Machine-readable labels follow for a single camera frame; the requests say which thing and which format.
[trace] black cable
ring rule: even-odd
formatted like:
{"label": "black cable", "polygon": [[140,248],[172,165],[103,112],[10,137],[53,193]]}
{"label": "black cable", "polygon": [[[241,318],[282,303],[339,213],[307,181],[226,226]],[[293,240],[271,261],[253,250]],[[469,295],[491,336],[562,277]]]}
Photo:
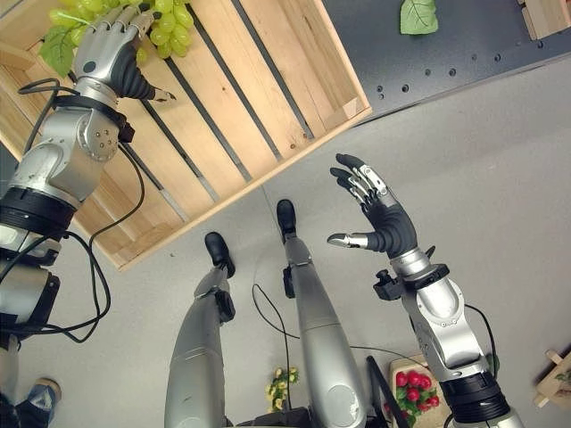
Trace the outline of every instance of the black cable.
{"label": "black cable", "polygon": [[490,327],[490,323],[488,322],[488,318],[485,316],[484,312],[482,310],[478,309],[476,306],[472,306],[472,305],[468,305],[468,304],[465,304],[464,306],[476,311],[478,314],[480,314],[480,316],[484,320],[485,328],[488,330],[488,334],[490,335],[490,344],[492,345],[492,359],[493,359],[492,373],[493,373],[493,378],[497,379],[498,378],[498,365],[496,364],[496,361],[498,361],[498,354],[496,353],[496,342],[493,339],[492,328]]}
{"label": "black cable", "polygon": [[266,300],[268,301],[269,305],[274,309],[274,311],[276,312],[277,317],[279,318],[279,323],[282,325],[282,333],[284,335],[284,343],[285,343],[285,364],[287,366],[287,405],[289,406],[289,409],[292,409],[292,396],[289,392],[289,348],[287,347],[287,333],[286,333],[286,326],[284,325],[284,319],[282,318],[282,315],[279,313],[279,310],[277,310],[276,305],[274,305],[274,302],[271,301],[271,299],[268,297],[268,295],[266,294],[266,292],[264,292],[261,287],[257,284],[253,284],[252,285],[252,299],[256,299],[255,297],[255,289],[258,288],[258,290],[260,290],[260,292],[264,295],[264,297],[266,298]]}
{"label": "black cable", "polygon": [[[60,233],[60,235],[64,239],[72,237],[75,240],[77,240],[81,244],[81,246],[84,248],[84,250],[86,251],[86,253],[89,257],[89,266],[90,266],[90,271],[91,271],[91,285],[92,285],[92,292],[93,292],[95,312],[96,312],[95,317],[93,317],[93,318],[91,318],[91,319],[89,319],[83,323],[71,325],[69,327],[60,327],[58,325],[52,325],[52,324],[32,325],[32,324],[22,323],[22,324],[17,325],[14,328],[2,327],[3,332],[13,333],[13,334],[26,334],[26,335],[62,333],[62,334],[65,334],[67,337],[69,337],[70,339],[72,339],[76,343],[83,343],[87,339],[89,339],[91,334],[93,334],[94,330],[96,329],[96,327],[99,323],[99,320],[101,320],[109,312],[109,309],[111,308],[111,299],[112,299],[111,298],[111,292],[109,289],[109,285],[107,284],[107,280],[105,279],[105,276],[103,274],[103,271],[102,271],[101,267],[99,266],[99,262],[97,261],[97,258],[95,257],[95,254],[93,253],[93,243],[94,243],[95,238],[98,235],[103,234],[104,232],[108,231],[112,227],[117,226],[119,223],[121,223],[125,219],[132,216],[141,207],[141,205],[143,204],[143,201],[145,199],[145,182],[143,180],[143,176],[141,175],[141,172],[140,172],[137,164],[135,163],[135,161],[131,158],[131,156],[128,154],[128,152],[121,145],[119,146],[119,148],[125,154],[125,156],[127,156],[128,160],[133,165],[133,168],[135,169],[135,172],[137,173],[137,178],[139,180],[141,193],[140,193],[139,200],[138,200],[137,204],[135,205],[135,207],[133,207],[127,214],[125,214],[124,216],[122,216],[118,220],[116,220],[116,221],[112,222],[111,224],[109,224],[109,225],[97,230],[96,232],[94,232],[91,235],[91,237],[89,238],[89,243],[86,243],[85,240],[81,236],[79,236],[79,235],[77,235],[71,231],[65,231],[65,232]],[[52,236],[49,236],[49,235],[43,236],[43,237],[37,239],[36,241],[34,241],[32,244],[30,244],[28,247],[26,247],[22,251],[20,251],[13,259],[11,259],[8,262],[6,267],[4,267],[2,273],[0,274],[0,282],[2,282],[2,280],[6,277],[6,275],[8,275],[10,270],[16,265],[16,263],[20,259],[22,259],[28,252],[30,252],[34,248],[36,248],[39,244],[41,244],[42,242],[46,241],[47,239],[49,239],[51,237]],[[95,273],[97,273],[97,276],[99,277],[99,280],[100,280],[102,287],[103,287],[103,292],[105,294],[105,307],[103,309],[103,312],[101,311],[101,308],[99,306],[99,300],[97,298]],[[86,335],[81,339],[78,336],[76,336],[75,334],[71,333],[74,330],[78,330],[79,328],[83,328],[83,327],[86,327],[89,325],[91,325],[89,332],[87,332]]]}
{"label": "black cable", "polygon": [[[49,83],[49,82],[54,83],[54,85],[40,86],[43,85],[44,83]],[[36,123],[34,124],[34,127],[32,128],[32,131],[29,134],[28,141],[26,142],[26,145],[24,145],[22,156],[26,154],[33,145],[34,139],[36,138],[37,132],[39,131],[39,127],[41,127],[42,123],[44,122],[44,119],[46,119],[47,113],[49,112],[50,108],[54,105],[55,97],[58,95],[59,91],[66,91],[74,95],[79,95],[79,92],[76,91],[75,89],[71,89],[70,87],[66,86],[60,86],[60,81],[57,78],[42,78],[41,80],[36,80],[35,82],[28,83],[27,85],[22,86],[20,89],[18,89],[18,94],[27,95],[27,94],[34,94],[36,92],[48,92],[48,91],[52,91],[52,94],[47,99],[46,105],[44,105],[44,108],[37,117]]]}
{"label": "black cable", "polygon": [[446,418],[446,420],[444,421],[444,426],[443,428],[448,428],[448,426],[450,425],[450,422],[452,422],[452,419],[454,418],[454,416],[452,415],[452,413],[450,413],[448,415],[448,417]]}
{"label": "black cable", "polygon": [[33,243],[31,243],[30,245],[28,245],[26,248],[24,248],[22,251],[20,251],[16,257],[14,257],[13,259],[11,259],[8,263],[6,263],[6,266],[4,267],[4,269],[2,269],[2,273],[0,273],[0,283],[2,283],[2,281],[4,280],[4,278],[6,278],[6,276],[10,273],[10,271],[12,270],[12,268],[14,266],[16,266],[16,264],[23,258],[26,256],[26,254],[28,254],[30,251],[34,250],[39,244],[41,244],[44,241],[47,241],[48,239],[50,239],[51,236],[42,236],[41,238],[36,239]]}
{"label": "black cable", "polygon": [[[269,303],[270,305],[272,305],[272,307],[274,307],[273,302],[272,302],[271,299],[268,297],[268,295],[261,289],[261,287],[260,287],[258,284],[255,284],[255,286],[256,286],[256,288],[258,288],[258,289],[262,292],[262,294],[264,295],[264,297],[266,298],[266,300],[268,301],[268,303]],[[283,330],[280,329],[277,325],[273,324],[271,321],[269,321],[269,320],[266,318],[266,316],[265,316],[265,315],[263,314],[263,312],[261,311],[260,305],[258,304],[258,300],[256,299],[256,295],[255,295],[255,293],[254,293],[253,291],[254,291],[254,289],[252,288],[252,300],[253,300],[253,304],[254,304],[254,306],[256,307],[256,310],[258,311],[258,314],[260,315],[260,317],[261,317],[270,327],[272,327],[274,330],[276,330],[276,331],[278,331],[278,332],[280,332],[280,333],[282,333],[282,334],[285,334],[286,336],[291,337],[291,338],[293,338],[293,339],[300,339],[300,336],[296,336],[295,334],[290,334],[290,333],[287,332],[285,329],[283,329]],[[418,361],[416,361],[416,360],[414,360],[414,359],[412,359],[412,358],[410,358],[410,357],[407,357],[406,355],[403,355],[403,354],[401,354],[400,352],[396,352],[396,351],[394,351],[394,350],[385,350],[385,349],[383,349],[383,348],[375,348],[375,347],[371,347],[371,346],[360,346],[360,345],[350,345],[349,347],[350,347],[351,349],[353,349],[353,350],[377,350],[377,351],[379,351],[379,352],[386,352],[386,353],[393,354],[393,355],[396,355],[396,356],[401,357],[401,358],[406,358],[407,360],[412,361],[412,362],[415,363],[415,364],[420,364]]]}
{"label": "black cable", "polygon": [[[121,144],[119,144],[119,149],[123,152],[125,157],[127,157],[128,161],[131,162],[131,165],[133,165],[133,168],[135,169],[135,172],[137,173],[137,178],[139,180],[139,188],[140,188],[139,199],[137,201],[137,204],[127,214],[125,214],[123,217],[113,221],[109,225],[102,227],[101,229],[99,229],[98,231],[96,231],[95,233],[93,233],[91,235],[91,237],[89,238],[89,244],[88,244],[89,250],[91,250],[91,251],[93,251],[93,244],[94,244],[94,241],[95,241],[97,236],[104,234],[109,229],[116,227],[118,224],[120,224],[121,222],[123,222],[127,218],[131,217],[133,214],[135,214],[135,212],[139,208],[141,208],[141,205],[143,205],[143,201],[145,200],[145,181],[143,180],[143,176],[141,175],[141,171],[139,170],[137,164],[135,163],[135,160],[133,160],[133,158],[128,153],[128,151],[125,149],[125,147],[123,147]],[[93,293],[93,302],[95,304],[95,313],[97,314],[97,316],[99,316],[100,315],[100,308],[99,308],[99,300],[97,299],[97,290],[95,287],[95,269],[94,269],[94,265],[92,263],[89,264],[89,270],[91,273],[91,289],[92,289],[92,293]],[[98,322],[99,321],[97,320],[93,323],[93,325],[91,326],[91,329],[89,330],[89,332],[86,334],[86,337],[84,338],[85,340],[88,339],[89,336],[93,333],[93,331],[97,328]]]}

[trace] gray floor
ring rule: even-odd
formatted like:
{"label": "gray floor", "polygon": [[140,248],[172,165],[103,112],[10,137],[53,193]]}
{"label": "gray floor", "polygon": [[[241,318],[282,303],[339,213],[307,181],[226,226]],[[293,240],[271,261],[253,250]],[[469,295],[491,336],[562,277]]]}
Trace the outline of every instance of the gray floor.
{"label": "gray floor", "polygon": [[[501,358],[500,382],[532,428],[568,425],[568,414],[534,407],[543,352],[571,340],[571,60],[500,79],[401,111],[345,132],[290,169],[126,273],[104,263],[112,284],[111,314],[84,345],[37,337],[21,350],[20,394],[39,375],[63,388],[53,427],[161,426],[170,353],[194,287],[209,266],[203,236],[220,231],[237,265],[231,280],[237,315],[222,330],[229,418],[265,412],[264,385],[285,363],[282,338],[251,302],[260,283],[296,331],[294,303],[282,293],[284,254],[273,219],[291,198],[298,232],[353,344],[417,351],[400,303],[376,298],[374,274],[387,263],[374,253],[328,246],[333,232],[367,231],[352,198],[328,175],[336,152],[374,166],[417,225],[424,247],[436,244],[467,301],[486,311]],[[92,313],[85,256],[66,243],[54,270],[62,278],[52,321]],[[488,349],[481,321],[468,314]],[[292,361],[301,364],[299,343]],[[366,352],[355,352],[360,366]],[[386,367],[393,359],[376,352]],[[305,385],[292,388],[307,404]]]}

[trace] person's foot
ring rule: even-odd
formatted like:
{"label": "person's foot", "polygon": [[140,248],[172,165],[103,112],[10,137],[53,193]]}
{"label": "person's foot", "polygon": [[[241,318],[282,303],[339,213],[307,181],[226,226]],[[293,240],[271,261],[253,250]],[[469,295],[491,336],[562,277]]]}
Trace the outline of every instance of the person's foot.
{"label": "person's foot", "polygon": [[37,379],[28,394],[29,403],[48,413],[50,421],[54,418],[55,405],[61,399],[62,388],[56,381],[47,377]]}

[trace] wooden box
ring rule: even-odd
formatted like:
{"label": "wooden box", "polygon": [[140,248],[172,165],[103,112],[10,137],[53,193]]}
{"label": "wooden box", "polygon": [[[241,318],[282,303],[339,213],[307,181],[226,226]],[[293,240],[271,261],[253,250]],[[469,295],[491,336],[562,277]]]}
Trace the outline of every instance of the wooden box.
{"label": "wooden box", "polygon": [[[0,140],[16,157],[43,94],[18,95],[54,72],[36,56],[55,0],[24,0],[0,19]],[[149,54],[143,73],[171,103],[121,100],[144,167],[141,209],[97,239],[126,268],[364,119],[368,101],[320,0],[193,0],[185,58]],[[152,50],[145,40],[147,51]],[[87,234],[137,202],[118,154],[74,221]]]}
{"label": "wooden box", "polygon": [[532,40],[571,27],[571,0],[518,0]]}

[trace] green strawberry leaf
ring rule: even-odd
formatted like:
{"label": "green strawberry leaf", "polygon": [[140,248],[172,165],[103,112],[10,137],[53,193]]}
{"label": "green strawberry leaf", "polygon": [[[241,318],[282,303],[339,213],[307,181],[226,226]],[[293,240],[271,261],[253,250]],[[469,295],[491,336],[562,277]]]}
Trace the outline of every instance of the green strawberry leaf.
{"label": "green strawberry leaf", "polygon": [[409,415],[407,417],[407,424],[409,424],[410,428],[412,428],[416,422],[417,422],[417,418],[414,415]]}
{"label": "green strawberry leaf", "polygon": [[438,30],[434,0],[404,0],[401,34],[430,34]]}
{"label": "green strawberry leaf", "polygon": [[420,392],[420,402],[424,403],[426,399],[429,399],[431,397],[430,393],[431,393],[430,390],[425,390]]}
{"label": "green strawberry leaf", "polygon": [[51,27],[44,36],[44,43],[39,50],[44,61],[63,78],[70,72],[73,63],[74,45],[70,36],[73,29],[62,25]]}
{"label": "green strawberry leaf", "polygon": [[407,396],[407,390],[403,386],[396,387],[396,398],[397,399],[404,399]]}

